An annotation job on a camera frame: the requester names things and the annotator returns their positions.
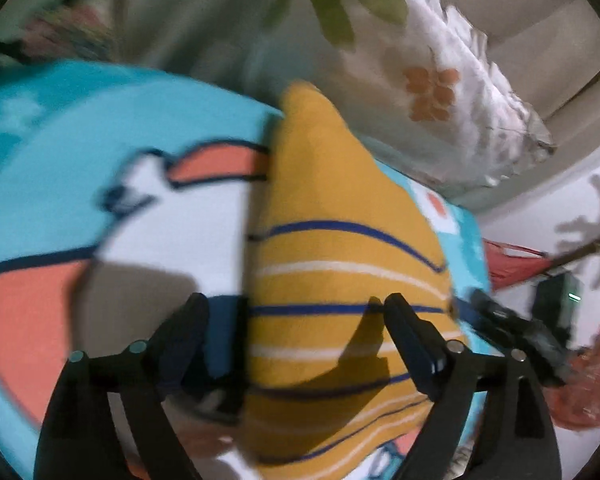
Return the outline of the white floral leaf pillow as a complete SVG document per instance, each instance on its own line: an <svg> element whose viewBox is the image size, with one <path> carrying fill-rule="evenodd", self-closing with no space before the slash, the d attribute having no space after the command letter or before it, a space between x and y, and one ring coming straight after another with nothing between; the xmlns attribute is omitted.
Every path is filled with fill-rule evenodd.
<svg viewBox="0 0 600 480"><path fill-rule="evenodd" d="M308 0L309 80L383 162L455 197L545 162L553 139L441 0Z"/></svg>

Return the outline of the wooden coat rack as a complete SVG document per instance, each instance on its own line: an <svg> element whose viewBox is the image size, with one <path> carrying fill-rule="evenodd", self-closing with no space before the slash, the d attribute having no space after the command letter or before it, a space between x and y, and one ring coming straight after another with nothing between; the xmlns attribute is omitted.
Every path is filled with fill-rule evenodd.
<svg viewBox="0 0 600 480"><path fill-rule="evenodd" d="M593 174L588 178L588 183L592 186L600 205L600 174ZM561 240L557 245L558 254L550 257L550 266L546 274L565 269L570 264L574 264L578 272L584 266L585 260L600 258L600 208L596 219L590 220L581 214L577 218L559 223L554 231L558 234L577 234L580 240ZM597 271L590 287L594 290L600 289L600 270Z"/></svg>

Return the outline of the turquoise cartoon star blanket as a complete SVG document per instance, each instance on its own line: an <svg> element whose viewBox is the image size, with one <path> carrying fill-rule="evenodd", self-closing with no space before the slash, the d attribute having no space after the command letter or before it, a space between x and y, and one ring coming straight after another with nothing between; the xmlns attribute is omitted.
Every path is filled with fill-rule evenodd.
<svg viewBox="0 0 600 480"><path fill-rule="evenodd" d="M72 345L70 289L122 220L120 174L154 153L174 186L248 177L274 108L154 70L0 68L0 467L32 477Z"/></svg>

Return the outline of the red plastic bag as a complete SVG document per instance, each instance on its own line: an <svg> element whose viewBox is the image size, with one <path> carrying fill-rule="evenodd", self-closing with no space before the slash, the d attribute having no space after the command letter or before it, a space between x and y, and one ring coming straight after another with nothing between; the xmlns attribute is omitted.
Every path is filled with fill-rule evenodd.
<svg viewBox="0 0 600 480"><path fill-rule="evenodd" d="M600 331L591 347L571 360L565 385L544 389L550 417L557 427L574 431L600 427Z"/></svg>

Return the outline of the yellow striped knit sweater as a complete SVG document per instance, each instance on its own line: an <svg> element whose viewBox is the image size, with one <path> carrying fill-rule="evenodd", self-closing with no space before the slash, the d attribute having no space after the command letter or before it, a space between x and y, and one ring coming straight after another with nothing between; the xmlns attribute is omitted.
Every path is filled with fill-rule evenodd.
<svg viewBox="0 0 600 480"><path fill-rule="evenodd" d="M239 445L262 478L340 479L431 408L384 300L402 295L445 336L460 329L445 255L412 196L313 86L290 86L282 109L248 271Z"/></svg>

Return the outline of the beige curtain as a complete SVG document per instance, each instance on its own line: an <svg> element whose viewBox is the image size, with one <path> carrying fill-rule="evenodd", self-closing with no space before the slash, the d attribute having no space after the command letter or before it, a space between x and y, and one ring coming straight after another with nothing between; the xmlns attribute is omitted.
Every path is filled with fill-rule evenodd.
<svg viewBox="0 0 600 480"><path fill-rule="evenodd" d="M554 143L493 188L443 195L488 210L600 155L600 0L441 1L486 35L489 61ZM320 36L308 0L0 0L2 60L151 67L268 104L293 81L314 84L306 51Z"/></svg>

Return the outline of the red fabric bag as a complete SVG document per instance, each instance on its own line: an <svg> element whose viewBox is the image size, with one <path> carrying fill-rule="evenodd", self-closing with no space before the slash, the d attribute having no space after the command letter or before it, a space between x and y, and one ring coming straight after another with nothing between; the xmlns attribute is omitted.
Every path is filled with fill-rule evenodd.
<svg viewBox="0 0 600 480"><path fill-rule="evenodd" d="M552 258L536 249L492 240L483 240L483 247L493 290L528 281L552 265Z"/></svg>

